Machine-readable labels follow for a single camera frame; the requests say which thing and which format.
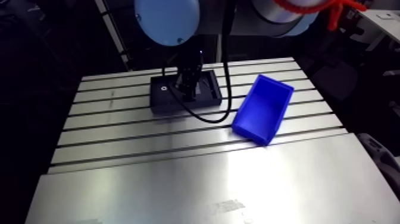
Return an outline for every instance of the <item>red yarn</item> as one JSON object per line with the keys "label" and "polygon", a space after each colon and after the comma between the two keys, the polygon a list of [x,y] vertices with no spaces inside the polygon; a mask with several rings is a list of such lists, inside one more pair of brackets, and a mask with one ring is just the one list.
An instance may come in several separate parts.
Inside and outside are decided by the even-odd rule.
{"label": "red yarn", "polygon": [[358,2],[354,2],[354,0],[327,0],[326,2],[313,7],[300,7],[288,2],[288,0],[274,0],[274,1],[282,8],[297,14],[316,13],[330,7],[329,24],[328,24],[329,30],[335,30],[338,27],[338,21],[343,11],[343,5],[347,5],[349,7],[355,8],[360,11],[367,10],[367,7]]}

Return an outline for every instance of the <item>blue plastic bin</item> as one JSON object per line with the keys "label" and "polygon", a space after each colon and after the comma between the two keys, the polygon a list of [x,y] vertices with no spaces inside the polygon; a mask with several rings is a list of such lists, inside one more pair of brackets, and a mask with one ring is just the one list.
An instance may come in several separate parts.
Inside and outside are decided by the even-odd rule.
{"label": "blue plastic bin", "polygon": [[232,129],[259,145],[268,145],[278,131],[293,87],[258,75],[236,113]]}

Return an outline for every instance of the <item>metal surface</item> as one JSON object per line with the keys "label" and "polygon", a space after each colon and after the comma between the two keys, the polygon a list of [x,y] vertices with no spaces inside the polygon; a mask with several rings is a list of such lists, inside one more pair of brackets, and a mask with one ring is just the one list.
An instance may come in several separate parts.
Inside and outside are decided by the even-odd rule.
{"label": "metal surface", "polygon": [[[288,2],[302,6],[312,7],[326,0],[288,0]],[[274,23],[290,23],[301,17],[300,14],[291,13],[277,5],[273,0],[252,0],[255,10],[260,16]]]}
{"label": "metal surface", "polygon": [[[217,132],[224,132],[223,129],[217,130]],[[296,133],[293,135],[278,135],[274,139],[272,139],[270,145],[281,144],[285,142],[295,142],[301,141],[305,139],[314,139],[314,138],[321,138],[325,136],[334,136],[334,135],[341,135],[347,133],[347,130],[344,128],[332,128],[332,129],[323,129],[323,130],[313,130],[310,132],[301,132]],[[122,144],[126,143],[126,149],[129,150],[129,143],[128,142],[121,142]],[[113,167],[113,166],[122,166],[127,164],[134,164],[134,163],[144,163],[149,161],[158,161],[158,160],[166,160],[171,158],[183,158],[195,155],[206,155],[211,153],[221,153],[226,151],[233,151],[233,150],[242,150],[246,148],[253,148],[254,144],[251,142],[229,142],[226,145],[217,145],[217,146],[205,146],[201,148],[191,148],[190,150],[174,150],[174,151],[167,151],[165,153],[158,153],[158,154],[149,154],[149,155],[141,155],[141,156],[132,156],[132,154],[125,154],[121,156],[112,156],[106,157],[104,160],[91,160],[86,161],[85,163],[76,163],[79,160],[72,160],[75,161],[74,163],[70,164],[63,164],[62,166],[52,166],[49,168],[48,173],[65,173],[65,172],[74,172],[80,170],[89,170],[89,169],[98,169],[104,167]],[[109,148],[95,148],[93,145],[90,148],[76,148],[77,150],[81,149],[82,151],[79,152],[80,156],[93,156],[92,153],[96,153],[99,155],[103,153],[103,149],[108,150]],[[60,154],[57,156],[66,156],[64,158],[73,157],[74,151],[59,151]]]}
{"label": "metal surface", "polygon": [[[233,76],[237,74],[246,74],[243,70],[252,71],[251,73],[265,73],[271,71],[288,71],[288,70],[299,70],[300,67],[296,62],[282,62],[282,63],[266,63],[266,64],[253,64],[250,66],[234,66],[230,67],[229,74]],[[215,68],[215,75],[217,77],[224,77],[223,68]],[[144,85],[150,84],[150,78],[154,76],[160,76],[161,73],[158,71],[155,74],[151,74],[149,76],[132,76],[132,77],[123,77],[116,79],[108,79],[108,80],[97,80],[93,82],[82,82],[79,85],[79,91],[88,91],[94,89],[106,89],[106,88],[117,88],[122,86],[132,86],[132,85]]]}
{"label": "metal surface", "polygon": [[346,134],[43,175],[26,224],[398,224],[399,211],[371,158]]}
{"label": "metal surface", "polygon": [[[77,129],[77,128],[87,128],[94,126],[105,126],[114,125],[118,123],[133,123],[153,119],[162,119],[163,116],[155,116],[151,113],[149,106],[149,97],[137,97],[131,105],[137,105],[139,108],[134,108],[132,110],[123,110],[109,113],[98,113],[82,116],[69,117],[65,122],[64,129]],[[243,101],[244,97],[238,97],[232,100],[233,110],[237,110],[240,103]],[[322,96],[316,90],[309,91],[298,91],[294,92],[290,103],[299,102],[310,102],[322,100]],[[218,111],[223,111],[227,108],[227,99],[224,99],[219,107],[202,108],[196,109],[195,112],[198,114],[205,113],[215,113]],[[174,114],[173,117],[187,116],[188,113],[182,111],[180,113]]]}
{"label": "metal surface", "polygon": [[[160,75],[160,70],[100,75],[83,81],[82,91],[75,97],[55,150],[52,172],[198,155],[244,144],[247,140],[232,134],[229,126],[258,73],[295,88],[284,121],[273,140],[275,144],[345,132],[293,58],[241,61],[229,65],[233,111],[219,124],[200,122],[184,111],[173,116],[153,115],[149,109],[149,81],[152,76]],[[195,112],[216,119],[227,107],[224,72],[220,63],[204,67],[213,69],[218,76],[224,100],[218,107]],[[174,73],[175,68],[168,70]]]}
{"label": "metal surface", "polygon": [[[378,26],[387,35],[400,43],[400,16],[391,10],[367,10],[365,12],[360,12],[360,14]],[[392,20],[383,20],[377,15],[390,14]]]}
{"label": "metal surface", "polygon": [[[283,83],[293,86],[296,91],[313,89],[314,86],[309,80],[294,80],[294,81],[283,81]],[[232,92],[235,97],[245,96],[250,88],[252,83],[246,83],[246,85],[242,86],[232,86]],[[130,92],[134,94],[134,96],[147,96],[149,92],[149,86],[136,86],[131,88],[131,90],[126,90],[126,92]],[[227,89],[226,87],[220,88],[221,94],[223,98],[227,98]],[[70,109],[70,115],[78,115],[85,113],[95,113],[102,111],[115,111],[122,110],[127,108],[137,108],[139,107],[137,104],[132,104],[132,101],[141,100],[137,98],[123,98],[123,99],[108,99],[106,101],[98,101],[98,102],[86,102],[81,104],[73,104]]]}
{"label": "metal surface", "polygon": [[[332,111],[325,102],[312,102],[309,104],[290,105],[287,109],[287,112],[285,114],[285,120],[282,121],[277,136],[288,133],[296,133],[301,131],[326,129],[326,128],[341,126],[340,121],[333,114],[321,115],[315,117],[303,117],[303,118],[288,120],[288,118],[290,117],[304,116],[304,115],[318,114],[318,113],[324,114],[329,112]],[[192,127],[190,125],[187,125],[186,130],[190,132],[186,133],[173,134],[174,130],[171,127],[169,135],[150,136],[145,138],[129,139],[117,142],[112,141],[99,144],[59,148],[54,153],[52,163],[55,164],[55,163],[63,163],[63,162],[77,161],[77,160],[90,160],[94,158],[154,153],[157,151],[176,150],[179,148],[198,147],[201,145],[222,144],[222,143],[227,144],[230,142],[245,141],[245,139],[241,138],[240,136],[233,134],[230,128],[223,127],[224,125],[232,122],[231,117],[229,117],[230,120],[228,120],[226,123],[221,124],[220,127],[222,128],[217,128],[217,129],[198,130],[201,127],[198,126]],[[145,130],[144,127],[149,127],[150,129],[152,129],[152,127],[156,125],[157,129],[161,130],[162,127],[164,126],[164,125],[160,126],[154,122],[145,122],[145,123],[140,123],[139,125],[143,126],[142,128],[138,129],[142,133],[144,133]],[[110,127],[110,129],[113,133],[115,133],[114,137],[124,136],[119,133],[119,130],[116,127]],[[99,136],[99,138],[102,138],[102,136],[107,136],[109,138],[113,137],[112,135],[106,133],[100,135],[98,131],[99,128],[89,129],[88,132],[77,131],[73,133],[73,136],[69,137],[73,139],[74,143],[78,141],[76,135],[84,136],[82,138],[82,141],[90,141],[90,138],[88,137],[89,135],[91,135],[91,133],[94,133],[93,135],[95,136]]]}
{"label": "metal surface", "polygon": [[293,29],[297,21],[276,24],[262,19],[250,0],[238,0],[231,35],[281,36]]}
{"label": "metal surface", "polygon": [[[222,71],[219,69],[215,69],[214,72],[216,73],[215,75],[218,77],[218,84],[220,87],[226,86],[225,83],[225,78],[222,77]],[[286,71],[262,71],[260,73],[264,73],[266,76],[273,78],[273,79],[279,79],[280,81],[285,81],[285,80],[294,80],[294,79],[305,79],[307,78],[306,75],[304,74],[303,71],[301,70],[286,70]],[[149,87],[149,82],[150,78],[153,76],[160,76],[160,74],[150,74],[149,76],[136,76],[136,77],[128,77],[128,78],[121,78],[121,79],[115,79],[115,80],[99,80],[99,81],[93,81],[90,85],[85,85],[85,86],[92,86],[95,88],[98,88],[99,86],[105,86],[107,89],[101,89],[101,90],[95,90],[95,91],[89,91],[89,92],[78,92],[75,96],[75,102],[85,102],[85,101],[98,101],[100,99],[115,99],[115,98],[122,98],[122,97],[134,97],[137,95],[149,95],[150,87]],[[232,85],[244,85],[248,84],[249,81],[246,81],[245,83],[242,83],[241,81],[243,80],[252,80],[252,76],[238,76],[234,75],[230,77],[231,84]]]}

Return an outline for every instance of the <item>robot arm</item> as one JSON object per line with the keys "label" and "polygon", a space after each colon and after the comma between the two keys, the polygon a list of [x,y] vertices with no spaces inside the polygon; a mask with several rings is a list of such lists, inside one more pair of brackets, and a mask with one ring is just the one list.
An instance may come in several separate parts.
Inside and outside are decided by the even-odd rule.
{"label": "robot arm", "polygon": [[[135,0],[135,12],[142,30],[153,41],[176,46],[195,34],[221,34],[227,1],[231,0]],[[307,7],[326,0],[296,1]],[[298,35],[314,22],[316,16],[317,13],[305,16],[291,13],[273,0],[237,0],[230,34]]]}

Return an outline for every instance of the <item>dark background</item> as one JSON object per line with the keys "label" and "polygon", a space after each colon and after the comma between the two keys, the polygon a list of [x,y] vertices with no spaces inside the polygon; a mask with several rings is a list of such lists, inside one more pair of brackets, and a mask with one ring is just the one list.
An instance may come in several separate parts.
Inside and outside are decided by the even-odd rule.
{"label": "dark background", "polygon": [[[52,18],[43,19],[44,7],[28,12],[34,1],[11,0],[0,7],[0,18],[11,16],[0,19],[0,164],[5,223],[24,223],[81,77],[126,71],[127,67],[159,68],[168,54],[168,49],[143,34],[132,10],[112,17],[129,50],[126,66],[94,0],[69,0],[59,5],[56,0],[36,2],[47,3]],[[109,0],[106,4],[114,8],[132,1]],[[382,76],[386,70],[400,69],[399,53],[393,50],[400,46],[385,38],[373,52],[365,52],[368,43],[349,38],[359,32],[355,26],[358,19],[342,21],[345,32],[328,32],[326,20],[326,13],[321,13],[309,30],[294,38],[231,36],[229,58],[295,57],[350,132],[367,132],[400,155],[400,118],[388,107],[389,101],[400,104],[399,77]],[[216,35],[198,39],[204,47],[205,63],[215,62]],[[338,97],[341,93],[335,91],[344,83],[349,83],[349,93]]]}

